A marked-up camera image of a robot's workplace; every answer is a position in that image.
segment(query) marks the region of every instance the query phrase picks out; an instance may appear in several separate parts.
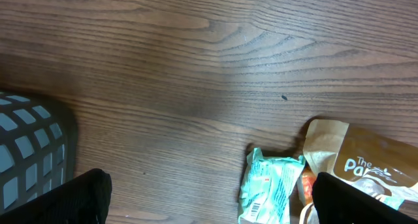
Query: trash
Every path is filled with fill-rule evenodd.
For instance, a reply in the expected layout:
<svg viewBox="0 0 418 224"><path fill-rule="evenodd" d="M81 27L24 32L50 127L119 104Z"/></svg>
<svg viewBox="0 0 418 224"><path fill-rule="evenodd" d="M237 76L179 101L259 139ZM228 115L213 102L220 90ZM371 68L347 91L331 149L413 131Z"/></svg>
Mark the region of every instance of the trash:
<svg viewBox="0 0 418 224"><path fill-rule="evenodd" d="M329 174L395 210L418 202L418 148L335 120L313 120L303 153L312 172Z"/></svg>
<svg viewBox="0 0 418 224"><path fill-rule="evenodd" d="M315 181L316 175L312 172L309 165L306 165L296 182L299 199L304 206L300 212L299 224L319 224L318 213L312 197L312 189Z"/></svg>
<svg viewBox="0 0 418 224"><path fill-rule="evenodd" d="M305 159L263 157L260 148L247 156L241 185L238 222L290 223L289 196L305 166Z"/></svg>
<svg viewBox="0 0 418 224"><path fill-rule="evenodd" d="M316 175L312 172L309 166L306 166L296 182L299 199L303 203L303 206L313 202L312 187L314 186L315 181Z"/></svg>

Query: brown paper bag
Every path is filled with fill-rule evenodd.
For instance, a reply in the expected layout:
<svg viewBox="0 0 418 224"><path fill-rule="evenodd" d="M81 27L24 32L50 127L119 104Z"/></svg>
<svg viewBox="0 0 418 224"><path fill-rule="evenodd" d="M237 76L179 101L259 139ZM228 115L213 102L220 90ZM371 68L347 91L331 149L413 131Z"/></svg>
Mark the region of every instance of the brown paper bag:
<svg viewBox="0 0 418 224"><path fill-rule="evenodd" d="M381 201L396 197L418 202L414 146L348 123L313 120L303 154L315 175L328 172Z"/></svg>

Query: laundry basket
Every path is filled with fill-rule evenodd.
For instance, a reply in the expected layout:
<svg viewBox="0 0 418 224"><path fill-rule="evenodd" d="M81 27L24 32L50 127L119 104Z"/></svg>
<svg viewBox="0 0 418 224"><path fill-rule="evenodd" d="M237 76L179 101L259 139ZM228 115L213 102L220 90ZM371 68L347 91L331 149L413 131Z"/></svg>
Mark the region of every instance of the laundry basket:
<svg viewBox="0 0 418 224"><path fill-rule="evenodd" d="M63 103L0 91L0 215L71 180L76 141Z"/></svg>

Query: wood grain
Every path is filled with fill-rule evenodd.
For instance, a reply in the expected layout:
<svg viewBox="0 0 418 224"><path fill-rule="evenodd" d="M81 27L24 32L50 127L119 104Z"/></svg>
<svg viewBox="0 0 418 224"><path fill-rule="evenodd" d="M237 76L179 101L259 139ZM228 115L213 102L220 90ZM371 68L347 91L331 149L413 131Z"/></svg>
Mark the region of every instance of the wood grain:
<svg viewBox="0 0 418 224"><path fill-rule="evenodd" d="M235 223L248 144L321 116L418 145L416 1L0 0L0 84L74 110L109 223Z"/></svg>

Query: crumpled wrapper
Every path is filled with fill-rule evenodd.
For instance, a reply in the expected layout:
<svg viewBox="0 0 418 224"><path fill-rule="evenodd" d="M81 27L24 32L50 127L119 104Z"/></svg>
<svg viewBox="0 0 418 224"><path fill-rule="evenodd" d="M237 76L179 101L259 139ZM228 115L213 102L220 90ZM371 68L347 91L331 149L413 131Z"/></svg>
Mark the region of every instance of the crumpled wrapper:
<svg viewBox="0 0 418 224"><path fill-rule="evenodd" d="M241 218L262 224L290 223L289 196L305 166L303 156L263 157L260 148L247 156L241 185L238 222Z"/></svg>

